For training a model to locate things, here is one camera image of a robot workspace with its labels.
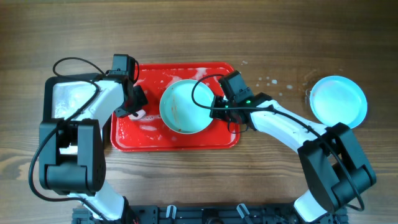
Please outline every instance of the wooden table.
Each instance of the wooden table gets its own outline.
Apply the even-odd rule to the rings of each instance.
[[[354,132],[377,184],[362,194],[365,212],[349,217],[398,220],[396,1],[16,2],[0,5],[0,223],[70,223],[76,202],[44,202],[27,183],[44,83],[60,58],[106,70],[114,53],[140,63],[228,62],[255,93],[314,121],[304,91],[328,75],[352,79],[368,98]],[[59,68],[92,71],[80,62]],[[307,190],[298,156],[254,131],[228,150],[125,154],[108,146],[106,162],[107,180],[133,205],[291,202]]]

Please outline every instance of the wooden surface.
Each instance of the wooden surface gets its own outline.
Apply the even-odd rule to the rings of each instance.
[[[0,5],[0,223],[70,222],[76,202],[44,202],[27,183],[44,83],[60,58],[106,70],[114,53],[140,63],[228,62],[256,93],[314,121],[304,90],[332,74],[354,80],[369,103],[354,132],[377,184],[362,194],[366,211],[349,217],[398,220],[396,1],[18,2]],[[93,69],[73,62],[59,71]],[[267,86],[266,77],[278,83]],[[307,190],[298,156],[253,131],[229,150],[124,154],[108,146],[106,154],[106,178],[133,205],[291,202]]]

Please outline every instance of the white arm segment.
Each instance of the white arm segment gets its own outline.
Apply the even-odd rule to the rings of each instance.
[[[120,83],[114,81],[98,81],[96,84],[101,92],[94,101],[78,115],[75,121],[86,118],[97,119],[99,128],[102,129],[105,122],[112,115],[113,111],[122,105],[124,101],[123,89]],[[52,117],[67,118],[80,108],[87,100],[93,96],[95,87],[87,82],[66,82],[58,83],[53,87],[52,98]],[[76,154],[77,146],[69,146],[60,149],[61,154]],[[121,218],[124,208],[124,198],[116,193],[105,180],[101,190],[95,196],[86,194],[69,194],[69,197],[85,198],[98,209],[108,220]],[[101,219],[93,212],[96,219]]]
[[[306,125],[311,126],[314,131],[322,135],[326,132],[324,124],[317,124],[307,119],[304,119],[287,109],[281,107],[276,100],[265,101],[258,107],[268,107],[273,105],[278,111],[287,113],[294,118],[297,118]],[[276,139],[280,140],[289,148],[293,149],[297,153],[297,149],[300,148],[303,143],[307,140],[314,140],[317,137],[309,133],[307,129],[292,121],[291,119],[273,112],[259,111],[251,113],[251,119],[254,127],[263,133],[267,133]],[[311,192],[307,190],[300,198],[294,202],[294,207],[298,214],[306,221],[312,222],[322,215],[326,214],[326,210],[323,209]]]

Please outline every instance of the white plate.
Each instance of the white plate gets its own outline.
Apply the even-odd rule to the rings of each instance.
[[[365,94],[355,82],[333,75],[315,84],[310,95],[311,109],[325,125],[341,122],[350,128],[362,123],[368,111]]]
[[[210,110],[195,105],[192,101],[192,88],[196,80],[181,80],[170,85],[160,99],[160,116],[173,131],[182,134],[194,134],[205,129],[213,120]],[[211,106],[213,92],[203,83],[195,88],[195,100],[205,106]]]

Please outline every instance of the wood grain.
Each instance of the wood grain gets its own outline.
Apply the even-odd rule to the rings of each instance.
[[[314,121],[304,91],[332,74],[354,80],[369,105],[354,132],[378,183],[363,193],[365,212],[349,217],[398,220],[396,1],[7,2],[0,5],[0,223],[70,222],[76,203],[41,201],[27,183],[44,83],[62,57],[106,70],[115,53],[140,63],[228,62],[256,93]],[[78,62],[59,69],[91,71]],[[278,83],[267,86],[266,77]],[[290,202],[307,189],[297,155],[254,131],[228,150],[124,154],[108,146],[106,153],[106,178],[133,205]]]

